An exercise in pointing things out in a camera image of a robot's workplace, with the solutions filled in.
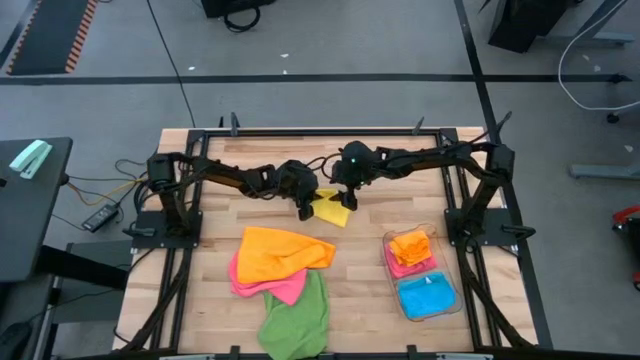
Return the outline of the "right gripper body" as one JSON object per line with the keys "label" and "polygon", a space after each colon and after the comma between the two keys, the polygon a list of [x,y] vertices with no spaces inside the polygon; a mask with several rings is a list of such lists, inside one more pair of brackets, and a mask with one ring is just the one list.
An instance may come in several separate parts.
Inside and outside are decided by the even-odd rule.
{"label": "right gripper body", "polygon": [[360,141],[348,143],[340,150],[340,159],[331,168],[330,182],[346,187],[335,196],[335,201],[340,201],[349,210],[357,210],[355,191],[382,176],[382,161],[383,153],[379,148],[372,150]]}

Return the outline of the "yellow microfiber towel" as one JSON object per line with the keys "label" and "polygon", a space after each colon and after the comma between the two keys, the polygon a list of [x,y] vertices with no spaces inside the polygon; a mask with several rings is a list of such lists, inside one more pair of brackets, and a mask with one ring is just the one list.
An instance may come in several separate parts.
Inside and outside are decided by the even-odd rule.
{"label": "yellow microfiber towel", "polygon": [[338,227],[344,228],[347,225],[351,211],[342,206],[340,201],[333,201],[332,197],[337,195],[336,189],[317,189],[318,199],[311,202],[314,216],[329,222]]}

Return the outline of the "orange microfiber towel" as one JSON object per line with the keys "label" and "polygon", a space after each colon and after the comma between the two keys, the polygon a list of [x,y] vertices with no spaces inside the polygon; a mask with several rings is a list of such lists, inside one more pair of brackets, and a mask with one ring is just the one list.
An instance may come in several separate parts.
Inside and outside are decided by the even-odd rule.
{"label": "orange microfiber towel", "polygon": [[336,246],[280,229],[247,227],[237,252],[237,280],[242,284],[275,281],[304,269],[329,267]]}
{"label": "orange microfiber towel", "polygon": [[432,257],[430,239],[422,230],[395,236],[389,248],[399,265],[414,266]]}

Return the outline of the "pink microfiber towel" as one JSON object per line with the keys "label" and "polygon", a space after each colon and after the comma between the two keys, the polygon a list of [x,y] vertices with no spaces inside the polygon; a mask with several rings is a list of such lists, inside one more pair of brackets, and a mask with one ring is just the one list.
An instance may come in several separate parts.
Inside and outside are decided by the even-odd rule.
{"label": "pink microfiber towel", "polygon": [[230,289],[233,294],[251,297],[266,291],[286,305],[293,306],[304,290],[308,270],[300,270],[280,280],[242,284],[238,280],[238,254],[234,254],[228,272],[231,281]]}
{"label": "pink microfiber towel", "polygon": [[434,256],[422,260],[415,265],[402,265],[397,261],[389,245],[384,246],[384,255],[388,269],[394,279],[400,279],[410,275],[431,271],[438,266],[438,262]]}

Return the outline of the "blue microfiber towel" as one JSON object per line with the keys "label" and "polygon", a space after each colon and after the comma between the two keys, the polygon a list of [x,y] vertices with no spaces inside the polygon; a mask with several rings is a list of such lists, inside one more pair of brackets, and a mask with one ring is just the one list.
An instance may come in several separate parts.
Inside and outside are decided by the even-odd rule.
{"label": "blue microfiber towel", "polygon": [[446,312],[454,306],[457,295],[442,272],[397,283],[397,293],[405,315],[421,319]]}

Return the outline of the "clear plastic bin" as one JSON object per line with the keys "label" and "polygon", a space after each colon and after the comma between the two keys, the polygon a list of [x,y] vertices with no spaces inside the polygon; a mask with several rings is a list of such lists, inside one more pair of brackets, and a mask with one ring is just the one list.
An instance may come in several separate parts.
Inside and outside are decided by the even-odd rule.
{"label": "clear plastic bin", "polygon": [[[418,273],[418,274],[414,274],[414,275],[410,275],[408,277],[404,277],[404,278],[400,278],[400,279],[394,279],[390,273],[390,270],[388,269],[386,260],[385,260],[385,255],[384,255],[384,246],[385,245],[389,245],[390,241],[398,235],[402,235],[408,232],[412,232],[412,231],[416,231],[416,230],[422,230],[424,231],[429,239],[430,239],[430,245],[431,245],[431,251],[432,251],[432,256],[434,256],[438,262],[438,266],[431,271],[427,271],[427,272],[422,272],[422,273]],[[414,227],[410,230],[405,230],[405,231],[390,231],[388,233],[386,233],[383,238],[382,238],[382,258],[383,258],[383,265],[385,266],[385,270],[386,270],[386,275],[388,277],[388,281],[389,281],[389,285],[391,288],[391,292],[392,295],[394,296],[396,303],[400,309],[401,314],[408,320],[413,321],[413,322],[421,322],[421,321],[425,321],[429,318],[434,318],[434,317],[441,317],[441,316],[445,316],[445,315],[452,315],[458,311],[461,310],[462,305],[463,305],[463,300],[462,300],[462,296],[460,294],[459,291],[459,287],[456,285],[455,281],[454,281],[454,277],[451,273],[451,268],[449,266],[449,249],[447,247],[448,243],[447,242],[441,242],[440,238],[437,235],[437,229],[431,225],[431,224],[421,224],[417,227]],[[402,280],[410,280],[410,279],[415,279],[415,278],[419,278],[422,277],[424,275],[427,275],[429,273],[434,273],[434,272],[442,272],[448,279],[449,283],[451,284],[451,286],[454,288],[454,290],[456,291],[456,295],[457,295],[457,301],[456,304],[454,306],[452,306],[451,308],[449,308],[446,312],[440,313],[438,315],[432,315],[429,317],[425,317],[425,318],[421,318],[421,319],[409,319],[404,311],[403,308],[400,304],[399,301],[399,297],[398,297],[398,293],[397,293],[397,283],[399,281]]]}

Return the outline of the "black equipment box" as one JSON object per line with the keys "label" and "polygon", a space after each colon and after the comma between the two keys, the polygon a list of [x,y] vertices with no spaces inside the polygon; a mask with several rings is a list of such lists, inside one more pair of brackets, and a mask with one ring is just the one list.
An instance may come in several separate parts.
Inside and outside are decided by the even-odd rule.
{"label": "black equipment box", "polygon": [[262,6],[271,5],[277,0],[199,0],[208,18],[218,18]]}

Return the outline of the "black power adapter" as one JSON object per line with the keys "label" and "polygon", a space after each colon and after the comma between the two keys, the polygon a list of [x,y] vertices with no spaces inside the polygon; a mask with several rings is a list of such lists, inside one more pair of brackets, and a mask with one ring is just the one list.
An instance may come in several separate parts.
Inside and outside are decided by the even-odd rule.
{"label": "black power adapter", "polygon": [[113,220],[118,213],[119,209],[116,205],[106,204],[87,218],[81,224],[81,228],[91,233],[95,233],[105,224]]}

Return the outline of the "black desk base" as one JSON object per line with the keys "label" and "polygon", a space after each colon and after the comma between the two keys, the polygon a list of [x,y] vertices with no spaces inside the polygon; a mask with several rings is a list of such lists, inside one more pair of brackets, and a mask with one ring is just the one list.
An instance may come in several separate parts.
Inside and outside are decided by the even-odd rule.
{"label": "black desk base", "polygon": [[628,0],[603,0],[579,30],[571,36],[550,32],[565,12],[584,0],[497,0],[488,44],[514,53],[526,53],[538,39],[560,45],[624,46],[635,41],[628,33],[603,31]]}

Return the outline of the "mint green stapler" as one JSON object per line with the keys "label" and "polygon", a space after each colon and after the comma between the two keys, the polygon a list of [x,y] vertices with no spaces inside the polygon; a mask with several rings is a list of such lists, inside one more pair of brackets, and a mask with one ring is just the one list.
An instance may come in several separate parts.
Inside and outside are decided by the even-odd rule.
{"label": "mint green stapler", "polygon": [[32,179],[44,163],[52,146],[43,140],[34,140],[10,163],[9,168],[18,172],[21,178]]}

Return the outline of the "red cart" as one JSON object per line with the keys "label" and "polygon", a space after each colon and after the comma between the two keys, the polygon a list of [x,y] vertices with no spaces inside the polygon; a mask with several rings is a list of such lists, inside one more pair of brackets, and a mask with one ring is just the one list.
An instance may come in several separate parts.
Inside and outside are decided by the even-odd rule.
{"label": "red cart", "polygon": [[622,209],[612,216],[612,229],[623,234],[640,261],[640,205]]}

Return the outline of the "black side desk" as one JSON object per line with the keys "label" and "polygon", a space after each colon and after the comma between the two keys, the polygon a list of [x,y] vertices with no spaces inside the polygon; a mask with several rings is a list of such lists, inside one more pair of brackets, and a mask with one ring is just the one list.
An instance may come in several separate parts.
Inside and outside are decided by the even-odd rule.
{"label": "black side desk", "polygon": [[47,138],[52,150],[31,179],[10,163],[32,143],[0,141],[0,283],[21,282],[34,272],[73,140]]}

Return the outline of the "black aluminium table frame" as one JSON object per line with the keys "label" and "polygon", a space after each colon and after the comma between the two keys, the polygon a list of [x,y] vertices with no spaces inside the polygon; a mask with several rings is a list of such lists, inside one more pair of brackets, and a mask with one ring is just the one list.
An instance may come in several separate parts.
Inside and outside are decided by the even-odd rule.
{"label": "black aluminium table frame", "polygon": [[[238,137],[219,129],[167,129],[158,154],[206,157],[241,169],[298,160],[313,170],[318,189],[340,192],[346,187],[330,182],[331,168],[352,141],[372,150],[416,151],[477,137],[490,142],[477,128],[429,129],[418,136],[406,128],[244,129]],[[239,345],[240,359],[270,360],[257,339],[267,292],[233,294],[228,272],[244,230],[263,227],[336,246],[329,267],[307,269],[322,273],[329,300],[328,345],[313,359],[407,359],[407,345],[417,347],[419,358],[535,359],[547,342],[532,307],[523,257],[505,254],[501,246],[449,242],[445,210],[461,210],[479,183],[457,166],[379,178],[355,192],[358,209],[350,210],[344,228],[315,216],[301,221],[288,199],[251,199],[225,185],[195,183],[185,201],[188,210],[203,214],[199,246],[155,248],[139,261],[126,287],[115,352],[125,359],[209,354],[225,360],[230,347]],[[452,315],[413,322],[392,295],[382,238],[421,224],[433,225],[440,241],[448,243],[463,305]]]}

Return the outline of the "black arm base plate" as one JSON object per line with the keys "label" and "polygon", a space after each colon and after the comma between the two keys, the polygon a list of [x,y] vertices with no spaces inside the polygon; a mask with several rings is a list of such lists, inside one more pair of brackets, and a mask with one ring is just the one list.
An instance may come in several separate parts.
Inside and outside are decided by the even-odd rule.
{"label": "black arm base plate", "polygon": [[148,211],[139,214],[131,229],[132,247],[136,249],[196,248],[200,243],[203,214],[188,211]]}
{"label": "black arm base plate", "polygon": [[[464,234],[458,224],[462,219],[460,209],[446,209],[444,213],[447,234],[452,246],[464,244]],[[512,246],[517,244],[516,235],[506,232],[503,227],[511,225],[510,213],[504,208],[488,209],[484,217],[483,233],[474,236],[470,245]]]}

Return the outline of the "black desk leg frame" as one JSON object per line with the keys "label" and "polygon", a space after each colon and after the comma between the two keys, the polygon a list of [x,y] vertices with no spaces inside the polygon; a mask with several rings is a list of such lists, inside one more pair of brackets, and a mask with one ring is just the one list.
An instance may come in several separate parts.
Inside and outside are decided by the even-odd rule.
{"label": "black desk leg frame", "polygon": [[129,266],[129,241],[70,243],[64,250],[44,245],[36,271],[58,278],[54,324],[116,321]]}

